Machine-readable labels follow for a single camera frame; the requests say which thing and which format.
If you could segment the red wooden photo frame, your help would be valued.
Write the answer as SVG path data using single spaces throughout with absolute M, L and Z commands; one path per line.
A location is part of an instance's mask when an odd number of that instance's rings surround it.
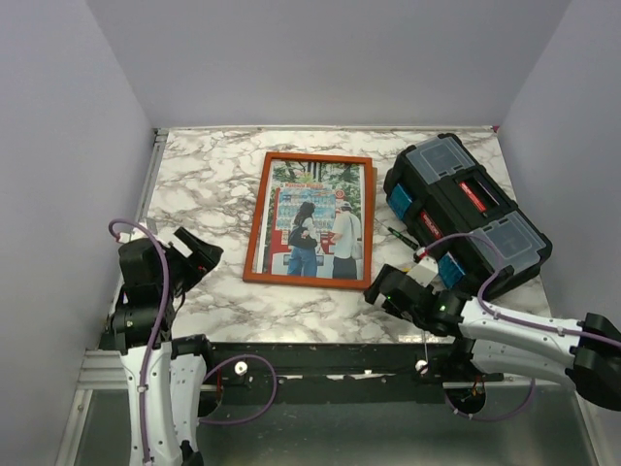
M 244 281 L 369 286 L 375 182 L 369 157 L 267 153 Z

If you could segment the green black precision screwdriver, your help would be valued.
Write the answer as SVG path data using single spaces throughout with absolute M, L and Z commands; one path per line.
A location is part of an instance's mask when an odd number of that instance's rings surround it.
M 388 226 L 387 224 L 385 224 L 384 222 L 382 222 L 378 218 L 375 218 L 375 222 L 377 222 L 380 226 L 382 226 L 384 229 L 386 229 L 392 236 L 394 236 L 395 238 L 399 239 L 403 244 L 405 244 L 411 250 L 418 250 L 419 249 L 419 245 L 413 239 L 411 239 L 410 237 L 406 236 L 404 233 L 399 232 L 396 229 Z

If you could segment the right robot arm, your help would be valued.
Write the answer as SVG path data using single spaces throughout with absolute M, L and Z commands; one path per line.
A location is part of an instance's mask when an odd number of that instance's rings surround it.
M 390 265 L 381 268 L 364 297 L 369 304 L 382 297 L 388 314 L 461 343 L 446 357 L 447 371 L 457 380 L 478 372 L 521 375 L 563 384 L 601 408 L 620 409 L 620 332 L 605 316 L 532 316 L 458 291 L 436 292 Z

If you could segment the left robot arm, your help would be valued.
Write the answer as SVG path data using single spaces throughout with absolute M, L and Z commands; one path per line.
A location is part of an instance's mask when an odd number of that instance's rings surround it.
M 122 285 L 108 331 L 127 382 L 132 465 L 201 465 L 196 431 L 202 383 L 214 374 L 203 335 L 175 338 L 185 295 L 222 248 L 178 228 L 167 240 L 129 238 L 118 250 Z

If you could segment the printed photo of couple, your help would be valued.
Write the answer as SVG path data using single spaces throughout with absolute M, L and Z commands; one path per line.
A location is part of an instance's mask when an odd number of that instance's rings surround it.
M 365 166 L 271 162 L 255 270 L 303 278 L 362 280 Z

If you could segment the black plastic toolbox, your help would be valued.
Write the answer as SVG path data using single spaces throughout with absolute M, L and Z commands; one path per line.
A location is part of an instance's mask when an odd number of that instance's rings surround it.
M 445 287 L 496 299 L 537 277 L 552 244 L 462 141 L 444 133 L 402 150 L 386 173 L 388 206 L 431 246 Z

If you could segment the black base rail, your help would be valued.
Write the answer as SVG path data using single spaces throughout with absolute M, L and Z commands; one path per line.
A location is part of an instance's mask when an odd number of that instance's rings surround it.
M 415 402 L 441 404 L 445 386 L 465 390 L 503 375 L 477 370 L 461 344 L 215 343 L 199 411 L 231 406 Z

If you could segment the left aluminium side rail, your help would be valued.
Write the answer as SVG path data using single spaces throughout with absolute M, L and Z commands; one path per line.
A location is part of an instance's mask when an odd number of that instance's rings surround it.
M 151 202 L 152 194 L 163 159 L 164 151 L 169 137 L 168 128 L 156 128 L 154 130 L 154 142 L 147 166 L 147 174 L 142 187 L 137 211 L 134 219 L 143 221 L 147 218 L 148 208 Z

